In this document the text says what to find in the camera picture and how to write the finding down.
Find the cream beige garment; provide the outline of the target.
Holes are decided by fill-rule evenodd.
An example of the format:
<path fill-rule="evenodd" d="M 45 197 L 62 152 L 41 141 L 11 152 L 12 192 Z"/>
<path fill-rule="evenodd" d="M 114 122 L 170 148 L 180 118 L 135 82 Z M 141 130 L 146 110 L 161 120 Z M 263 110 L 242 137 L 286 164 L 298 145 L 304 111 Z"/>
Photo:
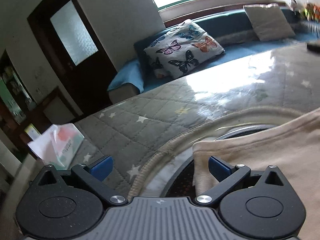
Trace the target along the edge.
<path fill-rule="evenodd" d="M 319 239 L 319 109 L 276 128 L 234 139 L 202 141 L 193 145 L 194 160 L 218 157 L 253 170 L 276 165 L 293 186 L 306 208 L 302 239 Z M 200 179 L 197 194 L 207 186 Z"/>

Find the tissue pack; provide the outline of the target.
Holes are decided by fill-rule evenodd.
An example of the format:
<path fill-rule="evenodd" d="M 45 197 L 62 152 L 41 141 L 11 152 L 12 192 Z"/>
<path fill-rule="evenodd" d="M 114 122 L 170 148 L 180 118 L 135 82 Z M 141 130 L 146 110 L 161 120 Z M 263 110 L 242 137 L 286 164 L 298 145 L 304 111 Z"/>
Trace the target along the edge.
<path fill-rule="evenodd" d="M 28 146 L 45 165 L 67 170 L 83 140 L 84 136 L 74 124 L 52 125 Z"/>

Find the black round induction cooker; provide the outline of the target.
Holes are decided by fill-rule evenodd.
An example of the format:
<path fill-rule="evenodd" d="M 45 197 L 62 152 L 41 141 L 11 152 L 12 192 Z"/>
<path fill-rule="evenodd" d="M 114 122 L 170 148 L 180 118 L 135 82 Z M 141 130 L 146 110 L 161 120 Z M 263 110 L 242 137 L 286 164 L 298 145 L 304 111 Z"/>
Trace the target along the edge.
<path fill-rule="evenodd" d="M 217 137 L 217 140 L 243 137 L 274 127 L 276 127 L 276 125 L 257 124 L 237 129 L 234 128 L 230 132 L 225 132 L 220 137 Z M 190 157 L 187 161 L 185 161 L 185 163 L 170 178 L 169 182 L 161 193 L 161 197 L 189 197 L 194 199 L 197 196 L 198 189 L 201 188 L 198 185 L 200 179 L 204 179 L 204 183 L 207 186 L 212 186 L 217 183 L 217 180 L 209 171 L 208 156 L 206 156 L 203 160 L 194 160 L 193 157 Z"/>

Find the grey quilted star tablecloth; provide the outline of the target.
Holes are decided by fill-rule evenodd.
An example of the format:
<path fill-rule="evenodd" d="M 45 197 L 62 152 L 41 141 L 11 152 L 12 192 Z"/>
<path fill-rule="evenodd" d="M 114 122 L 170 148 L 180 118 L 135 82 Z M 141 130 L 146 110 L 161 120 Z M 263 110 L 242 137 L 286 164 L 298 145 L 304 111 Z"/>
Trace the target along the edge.
<path fill-rule="evenodd" d="M 85 139 L 72 164 L 109 155 L 109 187 L 129 197 L 159 196 L 195 142 L 281 125 L 318 107 L 319 55 L 295 43 L 182 77 L 78 121 Z"/>

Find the dark wooden door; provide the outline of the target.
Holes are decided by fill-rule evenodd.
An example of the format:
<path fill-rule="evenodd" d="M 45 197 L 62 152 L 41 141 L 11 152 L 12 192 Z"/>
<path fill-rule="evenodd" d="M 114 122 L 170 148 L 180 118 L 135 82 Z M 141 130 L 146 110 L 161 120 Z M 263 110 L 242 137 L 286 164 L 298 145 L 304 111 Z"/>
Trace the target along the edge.
<path fill-rule="evenodd" d="M 27 18 L 53 71 L 84 115 L 112 104 L 117 71 L 77 0 L 42 0 Z"/>

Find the butterfly print pillow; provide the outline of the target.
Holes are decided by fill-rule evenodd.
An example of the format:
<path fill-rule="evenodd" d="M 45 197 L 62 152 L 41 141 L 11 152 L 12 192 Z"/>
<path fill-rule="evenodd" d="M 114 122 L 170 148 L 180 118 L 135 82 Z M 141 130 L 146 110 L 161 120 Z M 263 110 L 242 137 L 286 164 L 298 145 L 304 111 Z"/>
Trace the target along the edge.
<path fill-rule="evenodd" d="M 144 49 L 158 79 L 177 79 L 200 64 L 224 53 L 224 48 L 194 21 L 188 19 L 170 29 Z"/>

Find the blue sofa bench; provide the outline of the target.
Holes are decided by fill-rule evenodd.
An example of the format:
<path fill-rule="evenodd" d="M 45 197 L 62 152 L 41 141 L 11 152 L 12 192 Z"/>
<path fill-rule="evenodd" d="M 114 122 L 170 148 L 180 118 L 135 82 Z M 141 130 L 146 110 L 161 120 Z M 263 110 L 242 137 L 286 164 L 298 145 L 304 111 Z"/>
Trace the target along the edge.
<path fill-rule="evenodd" d="M 123 65 L 108 87 L 113 104 L 150 91 L 174 79 L 225 62 L 319 38 L 319 23 L 282 13 L 293 37 L 261 41 L 241 10 L 187 19 L 136 42 L 137 57 Z"/>

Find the black remote control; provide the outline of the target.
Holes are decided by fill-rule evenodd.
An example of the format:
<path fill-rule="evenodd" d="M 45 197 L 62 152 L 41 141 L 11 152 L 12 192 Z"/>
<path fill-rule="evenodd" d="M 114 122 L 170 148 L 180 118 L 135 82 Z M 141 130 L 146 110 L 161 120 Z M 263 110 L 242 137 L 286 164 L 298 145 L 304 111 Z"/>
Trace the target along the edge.
<path fill-rule="evenodd" d="M 306 48 L 308 51 L 319 54 L 320 53 L 320 42 L 319 41 L 307 42 Z"/>

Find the plain beige pillow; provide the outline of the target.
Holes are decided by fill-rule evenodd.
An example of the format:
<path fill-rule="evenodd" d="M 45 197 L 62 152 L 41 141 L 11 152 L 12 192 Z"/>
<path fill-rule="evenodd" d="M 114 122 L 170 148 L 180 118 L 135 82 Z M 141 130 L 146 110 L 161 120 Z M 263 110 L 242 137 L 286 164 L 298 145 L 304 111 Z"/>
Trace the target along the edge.
<path fill-rule="evenodd" d="M 244 5 L 243 9 L 252 28 L 262 42 L 295 37 L 295 32 L 287 21 L 279 5 Z"/>

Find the orange green plush toys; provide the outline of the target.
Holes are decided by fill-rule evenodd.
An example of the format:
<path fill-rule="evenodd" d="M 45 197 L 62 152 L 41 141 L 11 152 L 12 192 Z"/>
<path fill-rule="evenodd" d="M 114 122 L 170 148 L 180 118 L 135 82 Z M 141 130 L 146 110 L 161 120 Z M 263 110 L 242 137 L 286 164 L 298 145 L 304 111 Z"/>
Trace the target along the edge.
<path fill-rule="evenodd" d="M 319 6 L 314 3 L 307 2 L 302 9 L 302 17 L 307 21 L 319 22 Z"/>

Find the black white plush toy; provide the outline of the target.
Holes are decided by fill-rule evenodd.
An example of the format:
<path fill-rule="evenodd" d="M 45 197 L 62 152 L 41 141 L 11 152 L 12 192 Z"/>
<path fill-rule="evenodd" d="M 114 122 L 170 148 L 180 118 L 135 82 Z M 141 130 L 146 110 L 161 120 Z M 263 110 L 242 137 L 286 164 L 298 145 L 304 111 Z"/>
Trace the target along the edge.
<path fill-rule="evenodd" d="M 289 6 L 292 11 L 298 11 L 298 3 L 296 0 L 290 0 Z"/>

